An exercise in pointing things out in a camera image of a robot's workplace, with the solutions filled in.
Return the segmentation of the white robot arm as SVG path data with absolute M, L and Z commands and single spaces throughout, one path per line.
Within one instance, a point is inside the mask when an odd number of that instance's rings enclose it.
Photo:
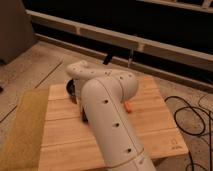
M 81 101 L 108 171 L 156 171 L 122 103 L 135 96 L 137 77 L 128 71 L 90 68 L 85 60 L 70 64 L 72 96 Z

